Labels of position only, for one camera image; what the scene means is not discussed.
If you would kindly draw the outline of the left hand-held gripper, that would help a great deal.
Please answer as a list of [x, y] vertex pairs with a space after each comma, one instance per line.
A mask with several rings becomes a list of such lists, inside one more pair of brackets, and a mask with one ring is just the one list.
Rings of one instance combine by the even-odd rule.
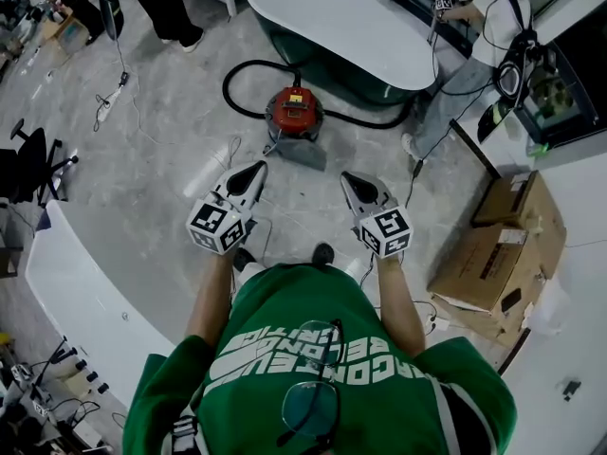
[[254, 227], [252, 207], [261, 197], [267, 174], [265, 161], [224, 172], [188, 217], [186, 229], [193, 242], [215, 254], [227, 254], [245, 242]]

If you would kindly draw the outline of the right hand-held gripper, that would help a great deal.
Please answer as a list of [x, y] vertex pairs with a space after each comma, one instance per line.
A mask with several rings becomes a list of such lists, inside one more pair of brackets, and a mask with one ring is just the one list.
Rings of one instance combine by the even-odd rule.
[[381, 180], [367, 173], [343, 172], [340, 185], [354, 213], [357, 238], [378, 258], [394, 256], [409, 247], [413, 225], [408, 211]]

